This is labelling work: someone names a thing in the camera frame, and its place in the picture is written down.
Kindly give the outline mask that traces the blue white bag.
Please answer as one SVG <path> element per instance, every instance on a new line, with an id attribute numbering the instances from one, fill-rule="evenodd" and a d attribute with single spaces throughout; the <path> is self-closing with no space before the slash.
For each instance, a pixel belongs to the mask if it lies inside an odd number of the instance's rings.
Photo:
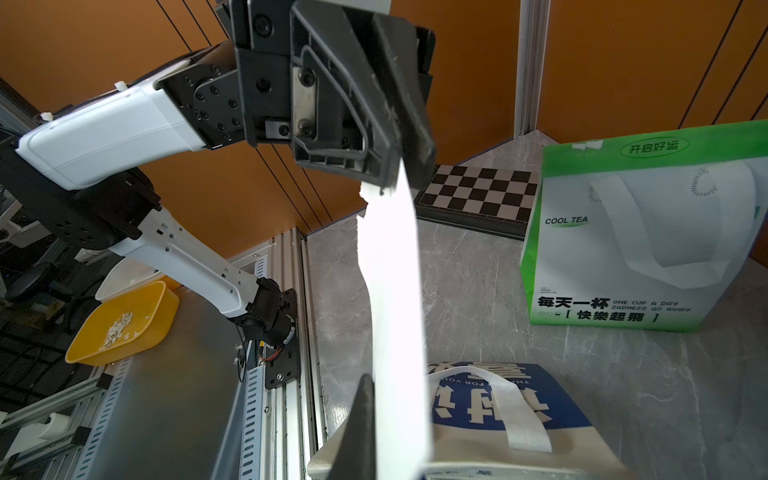
<path id="1" fill-rule="evenodd" d="M 631 479 L 580 408 L 531 363 L 426 365 L 432 453 L 419 479 Z M 312 457 L 328 479 L 347 419 Z"/>

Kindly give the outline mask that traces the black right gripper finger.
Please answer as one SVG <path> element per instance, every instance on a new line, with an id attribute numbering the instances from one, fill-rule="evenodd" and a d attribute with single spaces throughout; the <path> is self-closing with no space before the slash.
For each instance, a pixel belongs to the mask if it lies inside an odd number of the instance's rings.
<path id="1" fill-rule="evenodd" d="M 372 376 L 364 374 L 359 381 L 328 479 L 376 478 L 375 386 Z"/>

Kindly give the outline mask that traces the green white paper bag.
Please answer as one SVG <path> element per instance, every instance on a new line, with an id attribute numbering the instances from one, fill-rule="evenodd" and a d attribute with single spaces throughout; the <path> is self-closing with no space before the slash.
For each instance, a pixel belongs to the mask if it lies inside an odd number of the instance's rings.
<path id="1" fill-rule="evenodd" d="M 697 330 L 767 214 L 767 124 L 545 148 L 520 261 L 534 325 Z"/>

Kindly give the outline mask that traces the white receipt green bag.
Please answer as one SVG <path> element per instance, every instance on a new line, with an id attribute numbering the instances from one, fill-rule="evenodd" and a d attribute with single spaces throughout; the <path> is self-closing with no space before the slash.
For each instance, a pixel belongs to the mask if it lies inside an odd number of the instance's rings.
<path id="1" fill-rule="evenodd" d="M 419 479 L 432 453 L 417 222 L 405 169 L 360 189 L 357 258 L 372 320 L 376 476 Z"/>

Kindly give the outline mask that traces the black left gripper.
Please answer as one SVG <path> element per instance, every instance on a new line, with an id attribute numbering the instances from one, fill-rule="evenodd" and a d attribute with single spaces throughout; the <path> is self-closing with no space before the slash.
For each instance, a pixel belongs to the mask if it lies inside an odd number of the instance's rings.
<path id="1" fill-rule="evenodd" d="M 303 168 L 383 188 L 402 153 L 410 185 L 429 184 L 432 30 L 323 1 L 219 1 L 215 12 L 233 42 L 250 145 L 286 143 Z"/>

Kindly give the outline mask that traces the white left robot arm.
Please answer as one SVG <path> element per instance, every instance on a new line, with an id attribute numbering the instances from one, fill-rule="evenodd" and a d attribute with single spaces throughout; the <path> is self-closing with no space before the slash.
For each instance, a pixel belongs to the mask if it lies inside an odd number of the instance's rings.
<path id="1" fill-rule="evenodd" d="M 144 164 L 241 141 L 383 192 L 425 186 L 436 37 L 408 20 L 324 1 L 221 1 L 225 42 L 166 63 L 1 144 L 1 182 L 54 236 L 160 270 L 244 336 L 292 342 L 276 282 L 235 269 L 165 209 Z"/>

